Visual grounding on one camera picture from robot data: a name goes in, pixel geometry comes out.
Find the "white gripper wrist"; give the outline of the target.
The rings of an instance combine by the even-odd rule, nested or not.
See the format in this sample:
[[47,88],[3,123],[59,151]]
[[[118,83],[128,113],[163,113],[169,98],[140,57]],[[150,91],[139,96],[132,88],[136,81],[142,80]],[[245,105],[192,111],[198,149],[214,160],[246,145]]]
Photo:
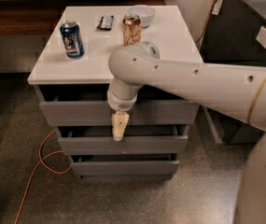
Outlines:
[[112,115],[112,134],[115,141],[120,141],[123,138],[130,117],[127,111],[133,109],[136,100],[137,96],[123,99],[118,98],[112,90],[107,91],[108,104],[113,110],[117,111]]

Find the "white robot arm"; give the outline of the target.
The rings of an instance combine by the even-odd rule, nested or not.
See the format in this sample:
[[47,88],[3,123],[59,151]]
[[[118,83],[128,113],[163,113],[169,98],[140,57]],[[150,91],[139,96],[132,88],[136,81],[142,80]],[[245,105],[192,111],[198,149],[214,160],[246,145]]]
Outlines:
[[114,50],[108,66],[114,110],[132,109],[148,85],[263,130],[244,168],[233,224],[266,224],[266,67],[163,61],[147,42]]

